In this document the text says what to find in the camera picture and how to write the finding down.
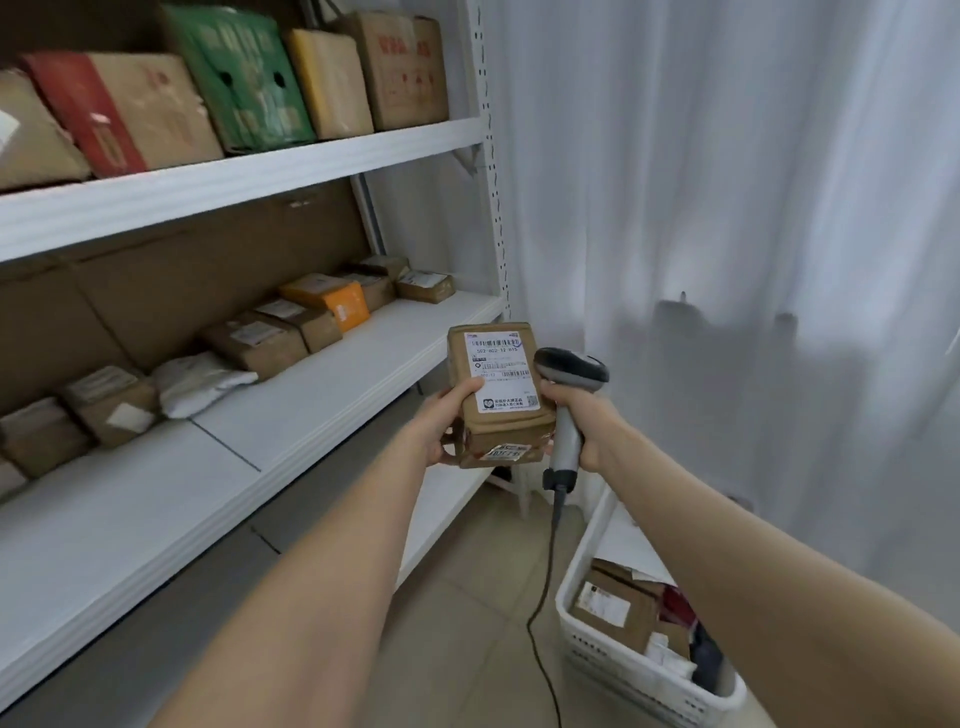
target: tiled floor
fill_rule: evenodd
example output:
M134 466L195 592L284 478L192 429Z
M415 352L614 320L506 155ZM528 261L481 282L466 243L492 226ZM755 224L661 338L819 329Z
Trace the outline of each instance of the tiled floor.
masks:
M550 694L524 624L546 569L549 507L534 497L529 521L516 499L484 486L397 592L362 728L548 728ZM565 728L654 728L660 723L609 694L561 657L553 596L585 525L564 514L550 597L534 627L560 696ZM773 728L751 700L724 728Z

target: sticker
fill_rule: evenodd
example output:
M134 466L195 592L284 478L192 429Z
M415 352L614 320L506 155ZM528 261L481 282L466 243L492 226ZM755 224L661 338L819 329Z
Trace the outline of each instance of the sticker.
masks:
M4 434L14 435L36 432L41 427L51 425L66 418L66 412L53 397L35 401L23 409L18 409L6 417L0 417L0 429Z
M424 273L423 271L410 271L404 273L398 279L397 283L407 283L416 285L418 288L433 288L435 285L444 282L446 275L443 273Z
M111 364L92 375L85 376L80 381L75 381L67 387L67 390L78 400L91 404L127 387L132 387L136 382L136 376Z
M612 595L610 592L605 592L589 582L584 584L584 589L577 597L577 606L585 612L609 622L614 627L622 627L626 624L627 615L630 613L629 601Z
M241 344L246 344L249 347L255 347L265 342L271 336L276 336L279 333L283 333L282 328L272 327L270 324L262 321L254 321L234 331L230 335L230 338L236 339Z
M531 412L540 409L518 331L465 333L470 372L486 382L476 393L477 411Z
M517 461L530 451L530 445L498 445L481 460L513 460Z
M4 111L0 111L0 154L3 153L16 130L20 128L20 122Z
M155 419L156 415L153 412L148 412L145 409L134 407L132 404L127 404L122 401L117 404L110 416L107 417L107 424L111 427L126 429L142 435L150 429L150 425L154 423Z
M326 293L343 285L343 279L325 276L323 273L314 273L297 282L297 287L307 293Z
M344 278L356 280L360 285L370 285L380 280L380 276L365 276L362 273L347 273Z
M268 316L276 316L278 319L292 319L294 316L300 316L306 308L299 303L276 299L276 301L259 305L254 310L265 313Z

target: white plastic basket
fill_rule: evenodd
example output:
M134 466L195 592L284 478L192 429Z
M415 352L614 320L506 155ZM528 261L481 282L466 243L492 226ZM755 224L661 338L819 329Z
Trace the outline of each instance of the white plastic basket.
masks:
M660 720L679 728L712 728L739 710L747 699L747 686L725 660L720 672L719 695L664 669L644 655L571 616L567 611L584 580L617 504L608 487L587 526L587 532L566 570L557 591L557 612L567 658L579 669L604 683Z

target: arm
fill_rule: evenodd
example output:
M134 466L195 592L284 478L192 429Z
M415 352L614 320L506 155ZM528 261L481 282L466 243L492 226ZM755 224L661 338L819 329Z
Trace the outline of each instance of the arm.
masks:
M960 638L942 623L713 491L609 402L543 392L780 728L960 725Z
M483 385L428 400L214 638L151 728L348 726L376 656L423 474Z

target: green package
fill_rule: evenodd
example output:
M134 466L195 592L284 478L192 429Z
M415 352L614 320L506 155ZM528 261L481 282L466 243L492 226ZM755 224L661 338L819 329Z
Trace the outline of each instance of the green package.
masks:
M263 152L317 140L276 21L213 6L163 5L160 12L226 150Z

